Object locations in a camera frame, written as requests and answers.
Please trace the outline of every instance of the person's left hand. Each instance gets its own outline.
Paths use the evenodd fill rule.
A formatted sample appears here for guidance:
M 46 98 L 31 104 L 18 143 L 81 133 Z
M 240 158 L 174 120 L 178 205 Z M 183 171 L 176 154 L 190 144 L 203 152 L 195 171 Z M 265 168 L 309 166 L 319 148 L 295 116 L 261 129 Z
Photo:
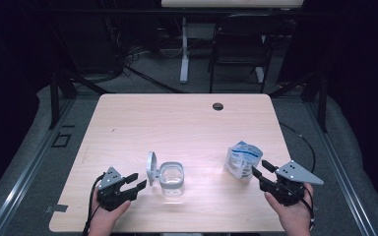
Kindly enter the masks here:
M 113 211 L 108 211 L 99 206 L 97 202 L 97 188 L 94 189 L 94 197 L 92 199 L 92 213 L 94 218 L 91 220 L 89 231 L 90 236 L 107 236 L 112 233 L 116 220 L 130 207 L 131 202 L 126 201 Z

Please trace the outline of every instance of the chair seat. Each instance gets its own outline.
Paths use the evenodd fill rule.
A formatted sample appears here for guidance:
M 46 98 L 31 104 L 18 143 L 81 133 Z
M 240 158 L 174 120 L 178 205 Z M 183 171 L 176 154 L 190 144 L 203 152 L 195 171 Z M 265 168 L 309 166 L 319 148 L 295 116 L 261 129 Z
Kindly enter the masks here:
M 267 55 L 260 36 L 221 36 L 217 41 L 216 64 L 228 66 L 260 66 L 267 62 Z

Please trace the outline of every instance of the gray floor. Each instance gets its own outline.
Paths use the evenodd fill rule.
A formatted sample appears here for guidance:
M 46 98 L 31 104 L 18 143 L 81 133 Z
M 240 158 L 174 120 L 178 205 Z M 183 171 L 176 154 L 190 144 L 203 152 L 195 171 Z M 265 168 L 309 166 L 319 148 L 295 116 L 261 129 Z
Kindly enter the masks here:
M 276 79 L 286 46 L 286 41 L 281 40 L 270 68 L 266 93 L 279 88 Z M 208 52 L 195 45 L 191 48 L 189 82 L 186 85 L 179 83 L 180 55 L 170 58 L 144 52 L 131 67 L 176 89 L 191 93 L 208 92 Z M 98 85 L 118 93 L 166 92 L 127 70 L 124 72 L 120 77 Z M 224 81 L 231 81 L 235 76 L 254 81 L 255 75 L 248 72 L 220 69 L 217 75 Z M 0 181 L 0 235 L 56 235 L 48 229 L 51 212 L 45 210 L 57 204 L 98 99 L 88 88 L 79 84 L 76 88 L 79 92 L 77 99 L 66 100 L 61 96 L 62 119 L 53 131 L 47 129 L 51 119 L 49 88 L 38 93 L 40 107 L 34 123 Z M 257 92 L 258 88 L 222 84 L 217 85 L 216 92 Z M 315 105 L 302 103 L 298 97 L 300 91 L 301 88 L 296 88 L 283 97 L 273 99 L 273 103 L 280 122 L 303 135 L 313 146 L 316 152 L 315 174 L 325 181 L 323 186 L 315 186 L 315 201 L 319 209 L 315 212 L 316 226 L 312 234 L 378 235 L 378 195 L 362 170 L 361 153 L 347 120 L 339 106 L 329 99 L 329 133 L 322 133 L 315 123 Z M 312 154 L 309 147 L 291 130 L 283 126 L 281 129 L 291 158 L 310 168 Z M 71 135 L 66 147 L 51 147 L 58 132 Z

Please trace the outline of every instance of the person's right hand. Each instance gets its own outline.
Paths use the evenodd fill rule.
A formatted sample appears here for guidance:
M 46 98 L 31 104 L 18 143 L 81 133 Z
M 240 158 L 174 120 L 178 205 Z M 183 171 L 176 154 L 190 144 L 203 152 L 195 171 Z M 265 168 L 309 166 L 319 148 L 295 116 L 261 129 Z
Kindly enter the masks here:
M 311 195 L 313 195 L 314 190 L 312 189 L 312 186 L 308 183 L 305 183 L 304 186 L 309 190 Z M 311 235 L 309 229 L 311 216 L 308 208 L 303 202 L 299 202 L 292 206 L 283 206 L 271 193 L 265 193 L 265 198 L 272 209 L 278 214 L 281 225 L 288 236 Z M 306 190 L 303 199 L 311 206 L 311 197 Z

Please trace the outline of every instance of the dark background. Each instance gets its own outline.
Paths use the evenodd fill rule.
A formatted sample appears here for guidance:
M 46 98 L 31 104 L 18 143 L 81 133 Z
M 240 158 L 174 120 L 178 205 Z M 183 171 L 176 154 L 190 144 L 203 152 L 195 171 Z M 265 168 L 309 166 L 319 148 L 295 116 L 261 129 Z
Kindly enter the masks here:
M 158 5 L 158 1 L 152 3 L 153 6 L 144 7 Z M 91 0 L 83 4 L 97 5 Z M 328 93 L 343 109 L 360 145 L 364 170 L 378 191 L 378 2 L 308 0 L 304 10 L 362 12 L 356 18 L 339 21 L 298 22 L 279 81 L 299 80 L 315 71 L 332 51 L 331 42 L 341 39 L 328 74 Z M 53 74 L 51 56 L 73 70 L 110 73 L 118 69 L 117 52 L 109 44 L 110 35 L 101 33 L 102 19 L 88 27 L 83 22 L 66 19 L 59 19 L 57 24 L 60 27 L 57 33 L 65 37 L 65 45 L 43 40 L 42 36 L 54 29 L 26 17 L 15 1 L 0 0 L 0 178 L 32 124 L 39 103 L 35 94 L 49 84 Z M 145 25 L 146 29 L 142 27 L 143 21 L 133 24 L 130 33 L 139 37 L 142 31 L 154 33 L 153 27 L 158 22 Z M 102 36 L 83 40 L 95 34 Z M 153 41 L 147 41 L 147 46 L 156 50 L 155 44 L 149 45 Z

